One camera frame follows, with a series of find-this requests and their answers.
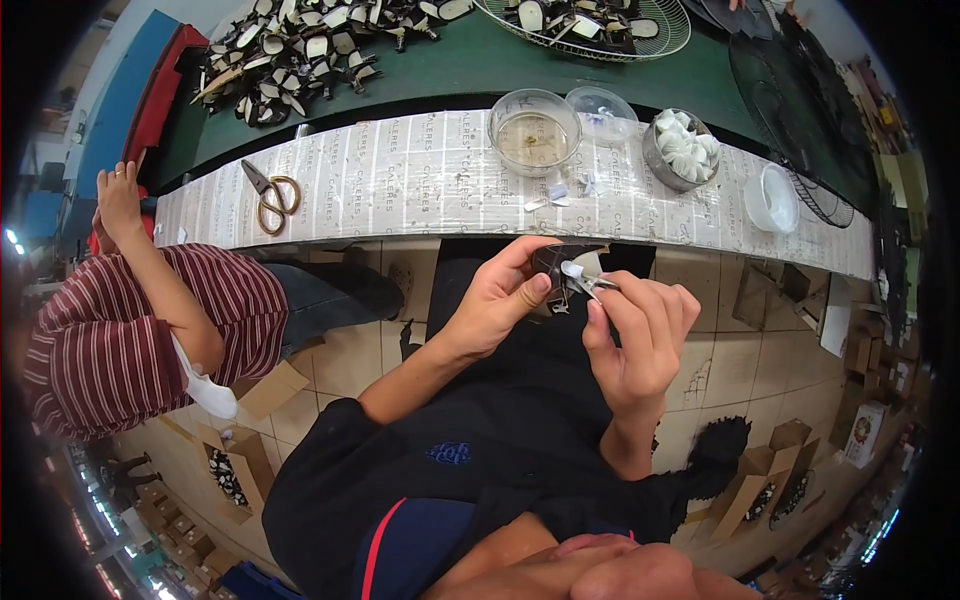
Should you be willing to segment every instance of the white face mask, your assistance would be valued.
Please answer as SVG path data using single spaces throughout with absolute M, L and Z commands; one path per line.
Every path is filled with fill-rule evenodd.
M 198 372 L 201 366 L 194 367 L 190 364 L 186 352 L 177 336 L 171 334 L 174 341 L 174 348 L 177 349 L 177 356 L 180 359 L 180 365 L 183 372 L 186 373 L 186 392 L 193 398 L 197 404 L 200 404 L 206 412 L 214 417 L 221 419 L 233 419 L 237 414 L 237 398 L 233 395 L 233 390 L 222 385 L 217 385 L 210 381 L 209 375 L 200 375 Z

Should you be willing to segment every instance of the green table surface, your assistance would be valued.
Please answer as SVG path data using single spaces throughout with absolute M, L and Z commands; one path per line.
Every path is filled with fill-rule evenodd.
M 427 112 L 446 108 L 444 97 L 450 108 L 464 108 L 455 106 L 455 101 L 478 94 L 492 97 L 523 87 L 563 95 L 574 87 L 596 85 L 634 105 L 640 118 L 649 119 L 654 110 L 662 108 L 683 108 L 722 130 L 716 132 L 722 141 L 736 143 L 724 139 L 723 133 L 732 133 L 760 142 L 733 80 L 727 44 L 696 30 L 680 51 L 633 63 L 588 60 L 543 48 L 504 30 L 480 11 L 438 31 L 440 41 L 411 39 L 402 54 L 394 52 L 391 36 L 377 36 L 372 41 L 359 36 L 361 50 L 375 52 L 379 57 L 376 68 L 383 71 L 364 81 L 366 92 L 355 94 L 349 85 L 337 84 L 332 100 L 318 95 L 305 104 L 308 118 L 292 113 L 271 128 L 248 127 L 232 110 L 207 117 L 201 103 L 187 104 L 196 84 L 193 77 L 184 77 L 160 148 L 150 159 L 149 187 L 168 191 L 184 173 L 202 175 L 228 159 L 291 139 L 296 125 L 304 121 L 325 131 L 349 124 L 351 121 L 344 119 L 351 111 L 365 119 L 396 116 L 398 106 L 404 113 Z M 418 109 L 418 101 L 424 103 L 424 109 Z M 491 105 L 492 100 L 469 108 Z

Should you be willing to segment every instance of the forearm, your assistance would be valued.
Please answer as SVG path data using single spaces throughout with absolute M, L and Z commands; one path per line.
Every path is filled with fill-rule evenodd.
M 613 417 L 603 438 L 600 455 L 624 481 L 638 481 L 650 475 L 656 416 L 632 419 Z
M 191 364 L 210 374 L 223 362 L 224 341 L 206 311 L 143 229 L 116 241 L 154 316 L 165 321 Z
M 372 420 L 387 424 L 414 412 L 473 361 L 455 358 L 438 337 L 392 371 L 374 381 L 357 398 Z

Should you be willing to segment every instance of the gold scissors handle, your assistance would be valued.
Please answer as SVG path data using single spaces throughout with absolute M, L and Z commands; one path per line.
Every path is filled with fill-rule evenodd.
M 283 194 L 280 192 L 280 187 L 277 185 L 278 183 L 287 183 L 294 188 L 294 201 L 289 207 L 284 201 Z M 260 194 L 260 200 L 257 202 L 256 222 L 268 235 L 279 235 L 287 224 L 287 217 L 293 216 L 293 214 L 297 212 L 297 209 L 300 208 L 300 186 L 297 185 L 297 182 L 294 181 L 293 178 L 289 178 L 285 175 L 274 175 L 269 179 L 269 184 L 270 187 Z M 273 190 L 274 196 L 276 196 L 276 203 L 278 205 L 273 205 L 267 202 L 267 193 L 271 190 Z M 269 225 L 267 225 L 267 220 L 264 219 L 264 210 L 267 212 L 272 212 L 279 217 L 280 224 L 275 228 L 271 228 Z

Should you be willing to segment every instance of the fingernail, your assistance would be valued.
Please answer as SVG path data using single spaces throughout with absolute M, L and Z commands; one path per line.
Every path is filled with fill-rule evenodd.
M 534 289 L 541 294 L 550 291 L 550 276 L 546 273 L 537 273 L 534 276 Z

